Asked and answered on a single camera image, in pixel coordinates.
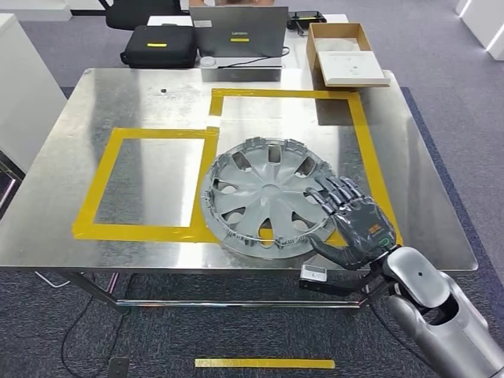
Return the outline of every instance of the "yellow label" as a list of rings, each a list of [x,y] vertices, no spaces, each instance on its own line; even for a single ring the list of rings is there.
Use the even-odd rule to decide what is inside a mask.
[[[297,360],[289,358],[196,358],[196,368],[270,368],[334,369],[333,360]]]

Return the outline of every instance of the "yellow tape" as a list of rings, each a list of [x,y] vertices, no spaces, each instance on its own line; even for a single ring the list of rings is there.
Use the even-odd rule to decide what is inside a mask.
[[[364,168],[370,189],[371,189],[371,196],[374,198],[376,203],[381,207],[385,214],[392,222],[395,228],[397,234],[397,242],[402,244],[402,236],[397,224],[395,214],[392,209],[391,200],[389,198],[387,187],[385,185],[382,170],[380,167],[380,162],[376,156],[376,151],[374,149],[373,139],[369,131],[369,126],[365,118],[362,103],[361,102],[358,93],[352,94],[349,99],[349,106],[352,119],[354,121],[355,128],[355,135],[361,150]]]
[[[269,97],[269,98],[315,98],[318,100],[348,100],[353,92],[349,91],[285,91],[282,89],[235,89],[214,88],[215,97]]]
[[[112,131],[109,143],[103,151],[102,160],[100,161],[97,173],[88,190],[88,195],[84,200],[77,219],[74,222],[74,236],[77,238],[81,235],[85,230],[91,226],[94,220],[94,215],[98,210],[100,202],[102,200],[105,188],[110,177],[113,165],[115,164],[117,155],[121,150],[122,144],[122,129],[115,128]]]
[[[223,115],[223,107],[224,106],[224,97],[221,95],[214,95],[211,93],[211,101],[210,102],[210,116],[220,117]]]
[[[214,161],[217,149],[218,128],[206,130],[167,130],[147,128],[115,128],[105,148],[88,193],[73,224],[75,239],[200,242],[217,243],[205,225],[196,191],[189,227],[165,227],[136,224],[95,224],[94,219],[106,188],[124,139],[204,139],[198,178],[201,185],[204,172]]]
[[[346,100],[354,122],[357,141],[367,177],[371,194],[382,207],[395,227],[398,243],[402,238],[389,198],[380,163],[366,121],[360,96],[353,91],[283,91],[277,89],[214,89],[211,93],[210,116],[221,117],[224,97],[269,97],[269,98],[315,98]],[[74,222],[72,231],[75,239],[124,240],[124,241],[158,241],[158,242],[193,242],[217,243],[203,219],[199,204],[199,188],[204,173],[214,161],[217,150],[218,128],[206,130],[161,130],[144,128],[115,128],[105,148],[95,177],[90,186],[82,207]],[[193,201],[189,227],[164,227],[154,225],[132,224],[94,224],[94,219],[106,184],[121,149],[123,139],[204,139],[201,154],[198,187]],[[272,240],[272,230],[261,230],[260,237]],[[335,246],[345,245],[338,232],[333,233],[327,243]]]
[[[196,358],[196,368],[334,369],[333,360],[289,358]]]

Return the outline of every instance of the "robotic hand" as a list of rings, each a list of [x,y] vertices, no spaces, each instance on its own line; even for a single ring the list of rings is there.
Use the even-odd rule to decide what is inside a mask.
[[[332,217],[348,246],[327,246],[317,236],[309,235],[314,250],[345,269],[357,270],[395,246],[395,231],[391,222],[353,181],[336,176],[316,177],[315,181],[322,190],[308,187],[307,194]]]
[[[356,291],[359,285],[382,276],[393,287],[394,294],[389,299],[392,315],[439,376],[504,378],[504,352],[489,334],[485,319],[454,280],[417,250],[396,245],[391,222],[352,180],[335,176],[316,180],[322,189],[309,187],[306,193],[332,217],[348,246],[328,246],[316,236],[308,236],[313,249],[345,269],[367,264],[371,269],[357,285],[324,291],[349,294],[351,288]],[[306,277],[302,271],[300,286],[309,290],[310,278]],[[432,313],[433,319],[428,316]]]

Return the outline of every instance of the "laptop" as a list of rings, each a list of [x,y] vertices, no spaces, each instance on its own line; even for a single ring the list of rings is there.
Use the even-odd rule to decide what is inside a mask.
[[[281,57],[286,6],[194,6],[189,11],[201,57]]]

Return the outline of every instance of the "black case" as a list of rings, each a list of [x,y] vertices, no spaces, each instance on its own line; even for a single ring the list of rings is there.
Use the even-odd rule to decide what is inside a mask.
[[[197,48],[192,26],[138,26],[121,60],[132,69],[190,69]]]

